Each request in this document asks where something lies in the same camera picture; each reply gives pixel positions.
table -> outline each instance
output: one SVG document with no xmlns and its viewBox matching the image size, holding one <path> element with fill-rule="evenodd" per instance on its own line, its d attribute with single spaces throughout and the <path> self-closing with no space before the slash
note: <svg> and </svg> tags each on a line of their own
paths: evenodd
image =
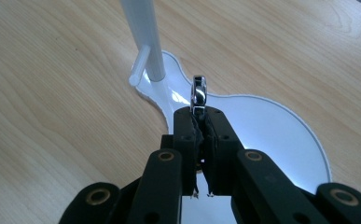
<svg viewBox="0 0 361 224">
<path fill-rule="evenodd" d="M 162 1 L 163 49 L 209 92 L 271 98 L 361 191 L 361 4 Z M 124 187 L 166 133 L 128 84 L 137 48 L 120 3 L 0 0 L 0 223 L 56 223 L 91 183 Z"/>
</svg>

shiny metal object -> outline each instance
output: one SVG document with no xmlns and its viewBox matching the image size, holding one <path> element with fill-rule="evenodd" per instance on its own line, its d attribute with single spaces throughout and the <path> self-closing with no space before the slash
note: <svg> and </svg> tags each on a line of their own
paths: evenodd
<svg viewBox="0 0 361 224">
<path fill-rule="evenodd" d="M 194 76 L 191 87 L 190 109 L 192 115 L 197 118 L 203 117 L 206 105 L 206 78 L 204 76 Z"/>
</svg>

wood grain surface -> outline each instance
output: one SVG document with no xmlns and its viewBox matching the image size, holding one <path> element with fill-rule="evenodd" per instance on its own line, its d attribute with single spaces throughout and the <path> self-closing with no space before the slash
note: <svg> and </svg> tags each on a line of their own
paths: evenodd
<svg viewBox="0 0 361 224">
<path fill-rule="evenodd" d="M 361 4 L 156 0 L 163 49 L 210 92 L 299 114 L 334 181 L 361 190 Z M 57 223 L 91 183 L 124 187 L 166 133 L 128 85 L 137 49 L 118 0 L 0 0 L 0 223 Z"/>
</svg>

light wood tabletop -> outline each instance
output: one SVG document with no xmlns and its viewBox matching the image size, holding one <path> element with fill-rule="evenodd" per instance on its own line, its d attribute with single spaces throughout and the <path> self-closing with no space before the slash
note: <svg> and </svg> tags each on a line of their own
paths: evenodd
<svg viewBox="0 0 361 224">
<path fill-rule="evenodd" d="M 361 4 L 155 1 L 162 48 L 209 92 L 271 98 L 361 191 Z M 0 223 L 57 223 L 89 184 L 124 187 L 167 133 L 128 84 L 137 48 L 118 0 L 0 0 Z"/>
</svg>

white base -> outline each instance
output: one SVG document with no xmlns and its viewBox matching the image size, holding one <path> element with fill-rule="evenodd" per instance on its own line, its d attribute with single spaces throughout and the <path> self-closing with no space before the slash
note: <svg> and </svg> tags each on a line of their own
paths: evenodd
<svg viewBox="0 0 361 224">
<path fill-rule="evenodd" d="M 166 77 L 162 81 L 151 82 L 145 71 L 136 89 L 161 109 L 169 133 L 173 133 L 174 111 L 189 106 L 192 83 L 171 53 L 163 51 L 162 56 Z M 244 148 L 267 153 L 298 187 L 315 193 L 320 184 L 331 181 L 328 160 L 319 140 L 309 126 L 287 107 L 255 95 L 219 96 L 211 93 L 207 95 L 206 105 L 222 110 Z M 201 197 L 206 197 L 203 192 L 207 192 L 207 184 L 200 177 L 201 175 L 198 176 L 198 186 Z M 233 218 L 229 197 L 209 198 L 208 202 L 202 203 L 204 200 L 183 198 L 184 223 L 190 223 L 191 219 L 192 223 L 195 220 L 207 223 L 205 221 L 210 218 L 219 223 L 229 223 L 229 216 Z"/>
</svg>

